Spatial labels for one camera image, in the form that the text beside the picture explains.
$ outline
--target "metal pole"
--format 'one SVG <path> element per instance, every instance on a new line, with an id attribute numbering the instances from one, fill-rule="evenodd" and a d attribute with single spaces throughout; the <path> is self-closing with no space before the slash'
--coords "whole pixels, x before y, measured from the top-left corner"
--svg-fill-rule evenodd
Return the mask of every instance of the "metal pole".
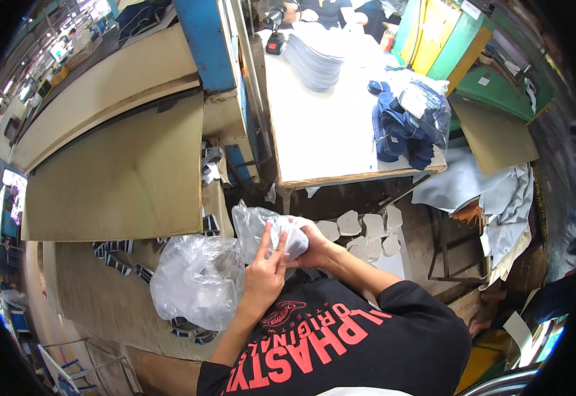
<path id="1" fill-rule="evenodd" d="M 49 347 L 59 347 L 61 345 L 66 345 L 66 344 L 74 344 L 76 342 L 80 342 L 80 341 L 85 341 L 87 339 L 86 338 L 79 338 L 78 340 L 74 340 L 74 341 L 66 341 L 66 342 L 60 342 L 59 344 L 50 344 L 50 345 L 41 345 L 42 348 L 49 348 Z"/>
<path id="2" fill-rule="evenodd" d="M 48 18 L 48 14 L 46 14 L 46 10 L 44 8 L 41 8 L 41 12 L 44 13 L 44 17 L 46 17 L 46 22 L 48 22 L 48 26 L 52 29 L 52 22 L 50 21 L 50 18 Z"/>
<path id="3" fill-rule="evenodd" d="M 258 164 L 261 165 L 272 158 L 273 155 L 270 147 L 270 129 L 266 123 L 266 117 L 264 116 L 264 105 L 261 101 L 259 81 L 257 80 L 255 63 L 252 59 L 251 42 L 249 41 L 248 34 L 246 32 L 246 25 L 244 23 L 244 12 L 242 11 L 242 4 L 240 3 L 240 0 L 231 0 L 231 5 L 233 7 L 233 13 L 235 14 L 237 36 L 239 36 L 240 43 L 242 45 L 242 58 L 244 59 L 244 67 L 246 68 L 246 71 L 248 71 L 249 81 L 251 83 L 251 99 L 254 105 L 255 113 L 257 113 L 257 119 L 259 120 L 259 126 L 263 134 L 262 138 L 264 139 L 264 146 L 266 148 L 264 158 L 260 159 L 258 162 Z"/>
<path id="4" fill-rule="evenodd" d="M 94 366 L 94 367 L 91 368 L 91 369 L 87 369 L 87 370 L 84 370 L 84 371 L 79 371 L 78 373 L 71 374 L 71 375 L 70 375 L 70 378 L 72 378 L 73 380 L 74 380 L 74 379 L 77 380 L 77 379 L 79 379 L 79 378 L 81 378 L 81 377 L 85 377 L 86 375 L 88 375 L 88 374 L 90 374 L 90 373 L 93 373 L 93 372 L 95 372 L 95 371 L 97 371 L 97 370 L 99 370 L 99 369 L 101 369 L 101 368 L 104 368 L 104 367 L 107 366 L 108 364 L 111 364 L 111 363 L 114 363 L 114 362 L 118 362 L 118 361 L 121 360 L 121 359 L 125 359 L 125 356 L 118 356 L 118 357 L 115 357 L 114 359 L 110 360 L 109 362 L 101 363 L 101 364 L 99 364 L 98 366 Z"/>
<path id="5" fill-rule="evenodd" d="M 251 0 L 248 0 L 248 8 L 249 8 L 249 20 L 251 21 L 251 37 L 255 38 L 257 37 L 257 34 L 255 33 L 255 27 L 252 24 L 252 4 L 251 4 Z"/>
<path id="6" fill-rule="evenodd" d="M 112 15 L 114 15 L 114 19 L 119 17 L 119 8 L 116 6 L 116 2 L 114 0 L 107 0 L 107 4 L 110 5 L 112 9 Z"/>

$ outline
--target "yellow panel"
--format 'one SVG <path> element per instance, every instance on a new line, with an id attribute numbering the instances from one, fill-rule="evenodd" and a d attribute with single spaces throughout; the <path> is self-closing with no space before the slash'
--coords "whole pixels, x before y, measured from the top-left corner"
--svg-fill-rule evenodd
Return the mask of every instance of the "yellow panel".
<path id="1" fill-rule="evenodd" d="M 459 393 L 477 382 L 500 356 L 501 352 L 473 346 L 455 393 Z"/>
<path id="2" fill-rule="evenodd" d="M 490 37 L 492 36 L 492 32 L 485 27 L 479 28 L 475 38 L 468 46 L 468 49 L 459 60 L 457 65 L 453 68 L 453 71 L 448 76 L 448 80 L 450 83 L 448 84 L 448 91 L 446 92 L 446 96 L 449 96 L 451 92 L 455 89 L 457 84 L 464 78 L 468 69 L 473 66 L 475 59 L 482 53 L 482 49 L 486 46 Z"/>
<path id="3" fill-rule="evenodd" d="M 411 67 L 416 72 L 426 75 L 451 36 L 461 15 L 461 10 L 442 0 L 421 0 L 420 12 L 422 13 L 420 40 L 418 50 L 411 60 Z M 413 24 L 412 34 L 407 38 L 400 54 L 403 59 L 411 58 L 417 28 L 416 22 Z"/>

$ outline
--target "stack of white pads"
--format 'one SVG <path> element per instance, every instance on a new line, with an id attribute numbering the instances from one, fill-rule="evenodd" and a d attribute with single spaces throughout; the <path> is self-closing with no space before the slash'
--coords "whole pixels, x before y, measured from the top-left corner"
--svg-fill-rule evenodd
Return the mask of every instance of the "stack of white pads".
<path id="1" fill-rule="evenodd" d="M 315 92 L 336 85 L 345 60 L 341 33 L 303 21 L 293 22 L 292 28 L 283 56 L 303 84 Z"/>

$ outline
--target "clear plastic bag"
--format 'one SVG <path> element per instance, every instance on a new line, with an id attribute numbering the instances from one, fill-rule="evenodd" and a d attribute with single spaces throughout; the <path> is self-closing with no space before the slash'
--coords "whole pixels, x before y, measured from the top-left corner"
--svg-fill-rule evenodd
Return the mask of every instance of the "clear plastic bag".
<path id="1" fill-rule="evenodd" d="M 162 319 L 183 316 L 207 330 L 225 330 L 244 289 L 238 240 L 203 235 L 172 237 L 162 250 L 149 289 Z"/>
<path id="2" fill-rule="evenodd" d="M 2 290 L 2 297 L 4 297 L 4 301 L 13 305 L 17 309 L 26 311 L 28 308 L 28 297 L 26 296 L 26 293 L 22 293 L 19 290 Z"/>
<path id="3" fill-rule="evenodd" d="M 308 237 L 300 230 L 301 227 L 312 223 L 307 218 L 293 217 L 291 222 L 289 217 L 272 210 L 260 207 L 249 208 L 243 200 L 233 207 L 232 214 L 235 232 L 240 241 L 242 260 L 245 264 L 250 265 L 255 260 L 267 221 L 273 223 L 270 230 L 269 249 L 271 251 L 276 249 L 279 237 L 284 231 L 288 233 L 285 252 L 290 253 L 290 261 L 308 249 Z"/>
<path id="4" fill-rule="evenodd" d="M 440 87 L 438 83 L 411 80 L 398 96 L 398 103 L 413 116 L 414 123 L 426 133 L 428 140 L 445 152 L 451 127 L 451 106 L 444 94 L 448 84 L 436 90 Z"/>

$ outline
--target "cardboard sheet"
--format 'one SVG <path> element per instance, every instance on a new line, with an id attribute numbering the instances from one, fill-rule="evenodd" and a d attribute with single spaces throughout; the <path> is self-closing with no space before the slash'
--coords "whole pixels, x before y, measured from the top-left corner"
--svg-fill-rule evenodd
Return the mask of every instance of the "cardboard sheet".
<path id="1" fill-rule="evenodd" d="M 483 174 L 539 158 L 525 121 L 459 95 L 449 102 Z"/>
<path id="2" fill-rule="evenodd" d="M 25 241 L 139 240 L 199 233 L 203 93 L 127 117 L 28 178 Z"/>
<path id="3" fill-rule="evenodd" d="M 12 165 L 28 174 L 102 122 L 199 85 L 180 25 L 156 32 L 106 57 L 57 95 L 14 147 Z"/>

